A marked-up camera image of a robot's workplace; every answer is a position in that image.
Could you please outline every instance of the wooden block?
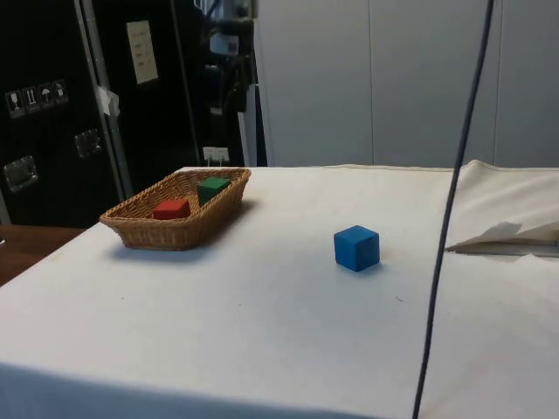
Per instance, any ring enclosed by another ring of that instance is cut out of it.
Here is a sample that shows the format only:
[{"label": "wooden block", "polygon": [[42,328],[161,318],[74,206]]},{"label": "wooden block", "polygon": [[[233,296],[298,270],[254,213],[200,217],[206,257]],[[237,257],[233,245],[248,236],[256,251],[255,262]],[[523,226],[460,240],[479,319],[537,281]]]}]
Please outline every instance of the wooden block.
[{"label": "wooden block", "polygon": [[175,220],[190,216],[190,204],[186,199],[163,201],[154,209],[155,220]]},{"label": "wooden block", "polygon": [[351,269],[362,271],[380,262],[378,233],[355,225],[334,234],[335,261]]},{"label": "wooden block", "polygon": [[209,177],[198,183],[198,202],[200,207],[211,201],[213,197],[219,195],[219,193],[230,184],[231,181],[229,179],[220,177]]}]

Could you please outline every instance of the wicker basket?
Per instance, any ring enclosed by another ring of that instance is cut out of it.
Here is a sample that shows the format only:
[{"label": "wicker basket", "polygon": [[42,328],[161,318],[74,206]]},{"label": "wicker basket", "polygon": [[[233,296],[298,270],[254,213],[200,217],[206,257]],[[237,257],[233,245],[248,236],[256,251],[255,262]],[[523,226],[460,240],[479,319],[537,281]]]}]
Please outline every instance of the wicker basket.
[{"label": "wicker basket", "polygon": [[[113,229],[124,245],[132,249],[191,249],[209,237],[239,207],[250,175],[248,168],[176,172],[110,209],[100,217],[100,221]],[[197,185],[212,176],[230,179],[231,185],[200,208]],[[161,201],[184,198],[189,200],[190,217],[165,221],[153,218],[153,209]]]}]

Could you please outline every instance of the red cube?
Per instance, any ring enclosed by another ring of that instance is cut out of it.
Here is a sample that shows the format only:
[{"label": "red cube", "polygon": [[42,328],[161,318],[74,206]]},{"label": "red cube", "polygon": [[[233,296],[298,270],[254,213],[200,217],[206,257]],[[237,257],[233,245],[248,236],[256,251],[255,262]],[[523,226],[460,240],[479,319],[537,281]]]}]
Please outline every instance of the red cube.
[{"label": "red cube", "polygon": [[174,220],[176,218],[188,218],[189,216],[190,205],[186,199],[163,201],[154,209],[155,220]]}]

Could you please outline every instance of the blue cube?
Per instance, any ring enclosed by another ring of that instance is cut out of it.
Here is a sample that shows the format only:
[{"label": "blue cube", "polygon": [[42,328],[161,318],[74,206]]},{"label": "blue cube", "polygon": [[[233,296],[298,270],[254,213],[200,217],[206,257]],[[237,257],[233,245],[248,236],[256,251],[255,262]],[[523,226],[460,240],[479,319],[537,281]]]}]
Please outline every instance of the blue cube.
[{"label": "blue cube", "polygon": [[351,269],[362,271],[380,262],[378,233],[354,225],[334,234],[335,261]]}]

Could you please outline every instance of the white tag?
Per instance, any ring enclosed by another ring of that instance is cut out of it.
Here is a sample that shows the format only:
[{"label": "white tag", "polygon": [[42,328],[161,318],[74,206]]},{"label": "white tag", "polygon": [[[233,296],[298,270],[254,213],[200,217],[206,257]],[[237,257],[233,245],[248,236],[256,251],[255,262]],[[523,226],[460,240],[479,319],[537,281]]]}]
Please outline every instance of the white tag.
[{"label": "white tag", "polygon": [[149,21],[131,22],[127,24],[128,42],[132,52],[132,62],[136,73],[136,83],[146,83],[159,79],[155,63],[154,47],[151,43]]},{"label": "white tag", "polygon": [[105,115],[119,116],[121,110],[119,108],[119,96],[116,93],[107,90],[103,86],[97,86],[97,94],[99,95],[99,100],[101,102],[101,107]]},{"label": "white tag", "polygon": [[206,161],[229,161],[229,149],[227,147],[204,147],[202,150]]}]

